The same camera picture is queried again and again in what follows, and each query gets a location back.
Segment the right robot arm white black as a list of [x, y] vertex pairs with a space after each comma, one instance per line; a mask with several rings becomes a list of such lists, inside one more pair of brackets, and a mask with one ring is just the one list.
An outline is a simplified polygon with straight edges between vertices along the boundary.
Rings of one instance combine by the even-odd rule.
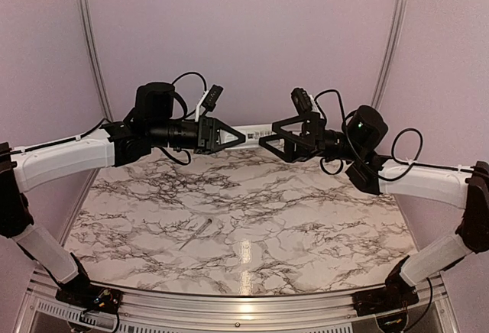
[[408, 289], [469, 254], [488, 250], [488, 165], [422, 166], [377, 154], [388, 126], [374, 108], [362, 105], [348, 114], [340, 131], [328, 130], [318, 112], [309, 110], [273, 123], [272, 135], [259, 144], [287, 163], [319, 157], [323, 163], [341, 160], [353, 186], [371, 195], [412, 196], [463, 210], [461, 224], [418, 253], [400, 261], [378, 293], [387, 309], [398, 306]]

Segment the white remote control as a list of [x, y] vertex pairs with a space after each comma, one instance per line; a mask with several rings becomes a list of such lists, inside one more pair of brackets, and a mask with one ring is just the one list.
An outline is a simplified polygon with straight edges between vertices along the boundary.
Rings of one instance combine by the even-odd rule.
[[263, 137], [274, 134], [272, 132], [272, 124], [253, 124], [233, 126], [236, 131], [241, 132], [245, 137], [243, 144], [238, 144], [231, 147], [230, 150], [250, 150], [259, 148], [259, 140]]

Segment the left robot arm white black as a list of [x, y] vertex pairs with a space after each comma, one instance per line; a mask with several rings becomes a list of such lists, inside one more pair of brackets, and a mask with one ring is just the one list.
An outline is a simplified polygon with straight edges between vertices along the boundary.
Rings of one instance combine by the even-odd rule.
[[113, 289], [95, 286], [79, 259], [34, 220], [27, 194], [80, 173], [132, 164], [158, 149], [210, 155], [245, 142], [245, 135], [209, 113], [222, 94], [208, 89], [193, 119], [169, 82], [138, 87], [134, 107], [122, 121], [102, 121], [84, 133], [42, 144], [1, 145], [1, 235], [39, 263], [58, 286], [60, 299], [80, 306], [117, 302]]

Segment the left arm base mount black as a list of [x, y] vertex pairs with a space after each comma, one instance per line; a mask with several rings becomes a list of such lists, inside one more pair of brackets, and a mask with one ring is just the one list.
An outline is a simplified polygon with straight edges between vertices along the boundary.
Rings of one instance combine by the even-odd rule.
[[102, 286], [90, 285], [86, 289], [70, 292], [59, 289], [56, 300], [83, 308], [87, 312], [104, 312], [115, 315], [121, 303], [122, 291]]

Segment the small clear-handled screwdriver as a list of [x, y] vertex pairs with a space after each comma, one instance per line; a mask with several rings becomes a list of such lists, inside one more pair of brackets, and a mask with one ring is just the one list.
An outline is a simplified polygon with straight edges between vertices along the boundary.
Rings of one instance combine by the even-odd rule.
[[184, 247], [186, 245], [188, 245], [191, 241], [193, 241], [194, 239], [196, 239], [200, 234], [202, 234], [210, 225], [212, 224], [212, 219], [211, 218], [208, 218], [201, 226], [199, 226], [199, 228], [193, 232], [193, 234], [189, 237], [188, 240], [186, 240], [179, 248], [179, 250], [181, 251], [182, 249], [184, 249]]

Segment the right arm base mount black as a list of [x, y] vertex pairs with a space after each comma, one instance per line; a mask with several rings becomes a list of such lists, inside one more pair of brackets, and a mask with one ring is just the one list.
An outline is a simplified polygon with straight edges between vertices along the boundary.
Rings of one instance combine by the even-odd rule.
[[358, 316], [366, 316], [405, 309], [419, 302], [414, 287], [384, 286], [358, 291], [352, 295], [354, 309]]

